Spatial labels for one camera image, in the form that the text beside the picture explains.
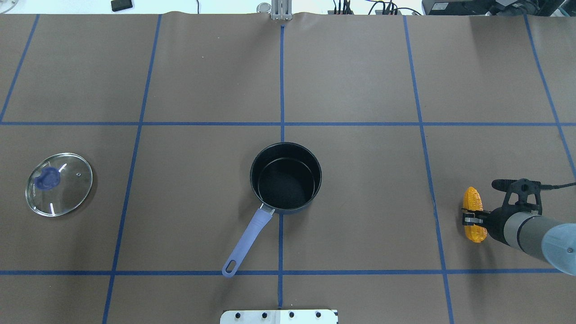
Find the blue handle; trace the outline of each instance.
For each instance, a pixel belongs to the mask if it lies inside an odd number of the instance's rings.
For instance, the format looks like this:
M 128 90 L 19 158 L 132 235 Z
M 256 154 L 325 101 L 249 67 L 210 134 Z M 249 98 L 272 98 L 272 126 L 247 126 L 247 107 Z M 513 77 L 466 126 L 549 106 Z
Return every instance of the blue handle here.
M 248 251 L 252 247 L 252 244 L 256 240 L 256 237 L 271 219 L 272 214 L 258 208 L 256 213 L 252 217 L 250 224 L 248 224 L 248 227 L 246 227 L 246 230 L 244 230 L 242 237 L 240 237 L 240 240 L 236 244 L 236 247 L 234 248 L 234 250 L 232 250 L 232 253 L 230 254 L 230 257 L 224 264 L 224 267 L 222 267 L 222 274 L 224 275 L 224 277 L 232 278 L 236 274 L 236 271 L 238 271 L 240 264 L 242 264 L 242 261 L 246 257 L 246 254 L 248 253 Z M 232 262 L 236 262 L 234 268 L 231 271 L 227 271 L 226 269 L 230 266 Z

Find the gray tabletop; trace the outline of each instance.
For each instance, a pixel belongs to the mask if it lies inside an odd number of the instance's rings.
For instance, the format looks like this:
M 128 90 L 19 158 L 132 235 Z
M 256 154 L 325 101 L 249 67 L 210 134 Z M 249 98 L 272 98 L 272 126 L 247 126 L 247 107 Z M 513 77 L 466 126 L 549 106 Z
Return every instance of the gray tabletop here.
M 183 13 L 0 17 L 0 322 L 573 323 L 576 278 L 460 224 L 496 178 L 572 182 L 576 20 Z M 220 269 L 259 206 L 252 159 L 318 158 L 311 206 Z M 24 199 L 46 157 L 94 184 L 70 214 Z M 544 214 L 576 222 L 573 188 Z

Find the round metal object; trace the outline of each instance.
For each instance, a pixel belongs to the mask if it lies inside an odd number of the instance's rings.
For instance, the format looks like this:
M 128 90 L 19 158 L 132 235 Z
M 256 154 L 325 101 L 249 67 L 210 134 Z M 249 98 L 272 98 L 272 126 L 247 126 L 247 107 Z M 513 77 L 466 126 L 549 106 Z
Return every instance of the round metal object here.
M 92 168 L 74 153 L 53 155 L 32 171 L 26 186 L 26 202 L 35 213 L 47 217 L 76 209 L 92 188 Z
M 271 10 L 272 10 L 272 6 L 271 6 L 269 3 L 267 3 L 267 2 L 262 2 L 261 4 L 259 4 L 259 5 L 256 7 L 256 11 L 257 11 L 257 12 L 268 13 L 268 12 L 270 12 Z

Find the handle hole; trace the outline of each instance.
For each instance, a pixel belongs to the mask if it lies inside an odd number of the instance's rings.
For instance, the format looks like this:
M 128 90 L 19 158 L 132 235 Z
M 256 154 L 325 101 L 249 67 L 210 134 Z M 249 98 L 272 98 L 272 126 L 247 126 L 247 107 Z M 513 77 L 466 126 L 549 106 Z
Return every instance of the handle hole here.
M 232 273 L 234 267 L 236 267 L 236 260 L 230 260 L 230 263 L 226 266 L 226 273 Z

